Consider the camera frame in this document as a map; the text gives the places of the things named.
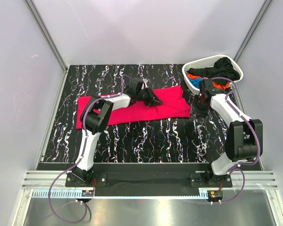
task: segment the laundry basket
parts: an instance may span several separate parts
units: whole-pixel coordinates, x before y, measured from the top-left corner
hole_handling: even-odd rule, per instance
[[[239,75],[240,75],[240,79],[239,80],[235,80],[235,82],[240,81],[243,78],[243,72],[242,72],[241,68],[229,56],[226,56],[226,55],[215,55],[215,56],[206,57],[206,58],[203,58],[203,59],[200,59],[200,60],[195,60],[195,61],[186,63],[183,66],[183,78],[184,78],[184,81],[187,84],[187,86],[189,87],[190,91],[192,91],[193,94],[198,95],[199,94],[199,89],[194,87],[192,85],[192,83],[190,82],[190,80],[188,79],[187,70],[189,70],[190,68],[198,69],[198,68],[213,67],[214,63],[217,60],[219,60],[220,58],[223,58],[223,57],[227,57],[227,58],[229,58],[231,60],[234,70],[236,70],[239,73]]]

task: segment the marble pattern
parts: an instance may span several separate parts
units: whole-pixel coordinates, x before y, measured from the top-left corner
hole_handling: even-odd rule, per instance
[[[44,162],[74,162],[82,131],[75,128],[77,98],[117,93],[120,74],[148,79],[152,89],[181,85],[191,105],[193,95],[183,81],[183,65],[72,65],[52,127]],[[108,126],[101,134],[95,162],[207,162],[224,151],[227,126],[215,111],[207,118],[172,118]]]

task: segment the red towel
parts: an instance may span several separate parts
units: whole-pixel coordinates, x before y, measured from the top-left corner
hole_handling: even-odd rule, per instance
[[[165,89],[155,89],[153,92],[162,100],[163,105],[148,107],[142,101],[137,101],[130,107],[120,108],[111,113],[108,125],[132,121],[149,121],[165,118],[189,117],[191,107],[182,98],[183,90],[180,86]],[[76,128],[82,129],[80,116],[90,97],[79,97]]]

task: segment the blue cloth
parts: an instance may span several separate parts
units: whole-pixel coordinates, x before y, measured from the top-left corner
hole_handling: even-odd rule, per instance
[[[198,84],[198,83],[203,80],[203,78],[190,79],[189,77],[188,77],[188,79],[190,80],[190,82],[192,83],[192,85],[193,85],[194,87],[198,88],[198,89],[199,89],[199,84]]]

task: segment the white wall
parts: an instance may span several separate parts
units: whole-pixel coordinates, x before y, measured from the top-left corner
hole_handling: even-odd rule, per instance
[[[264,126],[263,161],[283,200],[283,0],[274,1],[238,62],[247,113]]]
[[[234,57],[263,0],[34,0],[66,64]]]
[[[62,78],[23,0],[0,0],[0,226],[33,169]]]

